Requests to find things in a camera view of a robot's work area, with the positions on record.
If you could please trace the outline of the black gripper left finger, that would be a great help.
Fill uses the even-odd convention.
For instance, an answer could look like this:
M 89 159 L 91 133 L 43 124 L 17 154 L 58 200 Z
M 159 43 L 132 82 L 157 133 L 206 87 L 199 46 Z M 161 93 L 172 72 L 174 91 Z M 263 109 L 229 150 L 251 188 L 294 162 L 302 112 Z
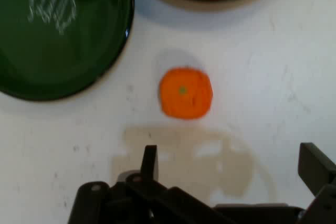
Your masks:
M 230 223 L 231 220 L 185 191 L 157 181 L 157 146 L 144 149 L 141 168 L 110 187 L 79 187 L 69 223 Z

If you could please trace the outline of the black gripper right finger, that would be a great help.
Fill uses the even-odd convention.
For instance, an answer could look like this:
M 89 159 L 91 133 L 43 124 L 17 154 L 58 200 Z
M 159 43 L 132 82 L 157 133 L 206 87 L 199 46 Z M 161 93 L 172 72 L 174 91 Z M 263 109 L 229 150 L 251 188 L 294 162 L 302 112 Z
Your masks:
M 335 163 L 313 143 L 301 143 L 298 174 L 314 195 L 298 223 L 335 223 Z

